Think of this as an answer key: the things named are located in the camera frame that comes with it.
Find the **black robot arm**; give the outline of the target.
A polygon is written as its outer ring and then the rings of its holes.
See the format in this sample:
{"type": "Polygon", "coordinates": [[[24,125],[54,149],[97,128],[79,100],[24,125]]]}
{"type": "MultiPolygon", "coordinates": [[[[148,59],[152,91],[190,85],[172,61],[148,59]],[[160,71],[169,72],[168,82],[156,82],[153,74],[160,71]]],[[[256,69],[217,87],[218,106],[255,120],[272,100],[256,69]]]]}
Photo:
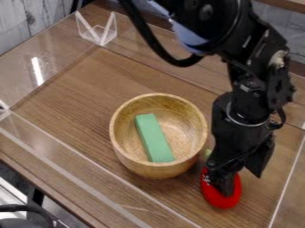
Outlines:
{"type": "Polygon", "coordinates": [[[148,45],[168,63],[189,67],[218,55],[228,66],[232,90],[213,102],[216,145],[205,178],[230,197],[241,169],[263,175],[276,147],[275,131],[287,122],[284,107],[296,93],[288,41],[256,14],[252,0],[148,0],[169,17],[190,52],[190,57],[178,59],[158,41],[134,1],[118,1],[148,45]]]}

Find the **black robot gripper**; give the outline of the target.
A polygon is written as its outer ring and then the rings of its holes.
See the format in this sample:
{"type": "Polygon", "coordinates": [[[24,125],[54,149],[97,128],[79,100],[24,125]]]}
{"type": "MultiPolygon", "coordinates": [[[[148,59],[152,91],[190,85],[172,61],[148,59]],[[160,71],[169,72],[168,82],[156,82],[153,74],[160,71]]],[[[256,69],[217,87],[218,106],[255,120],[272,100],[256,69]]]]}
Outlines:
{"type": "Polygon", "coordinates": [[[234,194],[236,174],[245,167],[260,178],[276,148],[275,129],[269,115],[261,119],[248,118],[234,106],[232,93],[213,102],[213,137],[216,145],[206,161],[213,186],[225,197],[234,194]]]}

